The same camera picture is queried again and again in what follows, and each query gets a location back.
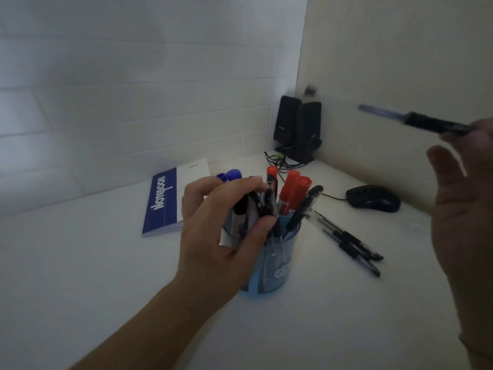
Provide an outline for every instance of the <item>bracelet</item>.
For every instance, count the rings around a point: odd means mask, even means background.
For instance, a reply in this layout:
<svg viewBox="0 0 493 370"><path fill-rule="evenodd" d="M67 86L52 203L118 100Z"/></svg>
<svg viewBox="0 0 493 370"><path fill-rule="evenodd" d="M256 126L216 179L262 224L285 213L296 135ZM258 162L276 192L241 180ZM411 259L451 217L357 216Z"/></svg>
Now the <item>bracelet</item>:
<svg viewBox="0 0 493 370"><path fill-rule="evenodd" d="M480 357L483 357L493 363L493 354L490 353L485 353L483 351L480 351L476 348L473 348L464 338L464 335L462 333L459 334L459 340L463 344L463 346L471 353L474 353L475 355L478 355Z"/></svg>

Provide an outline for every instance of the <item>white brick wall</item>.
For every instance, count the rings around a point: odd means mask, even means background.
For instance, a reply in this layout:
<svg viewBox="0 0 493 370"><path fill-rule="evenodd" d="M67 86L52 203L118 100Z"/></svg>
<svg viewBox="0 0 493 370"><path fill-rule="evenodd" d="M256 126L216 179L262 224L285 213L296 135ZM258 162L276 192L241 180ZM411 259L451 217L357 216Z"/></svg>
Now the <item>white brick wall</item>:
<svg viewBox="0 0 493 370"><path fill-rule="evenodd" d="M0 0L0 216L271 148L306 4Z"/></svg>

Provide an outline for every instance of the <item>desk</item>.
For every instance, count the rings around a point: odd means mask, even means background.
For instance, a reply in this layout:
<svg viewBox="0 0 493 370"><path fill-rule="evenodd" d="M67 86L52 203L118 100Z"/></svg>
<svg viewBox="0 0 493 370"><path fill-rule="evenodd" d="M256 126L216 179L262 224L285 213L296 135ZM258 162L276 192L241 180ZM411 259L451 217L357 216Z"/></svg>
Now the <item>desk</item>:
<svg viewBox="0 0 493 370"><path fill-rule="evenodd" d="M263 154L211 165L265 174ZM301 169L344 197L362 183L314 161ZM179 233L140 235L150 181L0 220L0 367L71 365L176 272ZM385 259L381 278L304 221L287 283L237 295L194 338L178 369L464 369L465 350L430 218L321 197L314 208Z"/></svg>

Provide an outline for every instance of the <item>left hand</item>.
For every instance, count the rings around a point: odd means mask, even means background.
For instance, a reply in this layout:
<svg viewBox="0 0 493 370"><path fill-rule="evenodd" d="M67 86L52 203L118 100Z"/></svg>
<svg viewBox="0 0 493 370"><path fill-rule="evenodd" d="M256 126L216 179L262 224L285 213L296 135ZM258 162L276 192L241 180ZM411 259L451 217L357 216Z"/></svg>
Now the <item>left hand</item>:
<svg viewBox="0 0 493 370"><path fill-rule="evenodd" d="M179 302L193 314L210 317L248 282L276 218L260 218L237 251L219 246L220 231L244 194L266 188L262 177L228 183L206 177L186 186L178 272L171 284Z"/></svg>

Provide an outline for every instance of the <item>blue marker cap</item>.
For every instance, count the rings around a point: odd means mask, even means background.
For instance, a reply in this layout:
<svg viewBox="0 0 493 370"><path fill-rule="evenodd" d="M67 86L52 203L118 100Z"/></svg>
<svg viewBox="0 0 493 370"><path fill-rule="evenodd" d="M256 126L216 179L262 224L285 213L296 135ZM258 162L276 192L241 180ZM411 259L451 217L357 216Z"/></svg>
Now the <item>blue marker cap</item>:
<svg viewBox="0 0 493 370"><path fill-rule="evenodd" d="M238 169L232 169L226 173L229 181L237 180L242 178L242 173Z"/></svg>
<svg viewBox="0 0 493 370"><path fill-rule="evenodd" d="M225 183L228 181L228 177L225 173L217 174L216 177L218 177L219 179L221 179Z"/></svg>

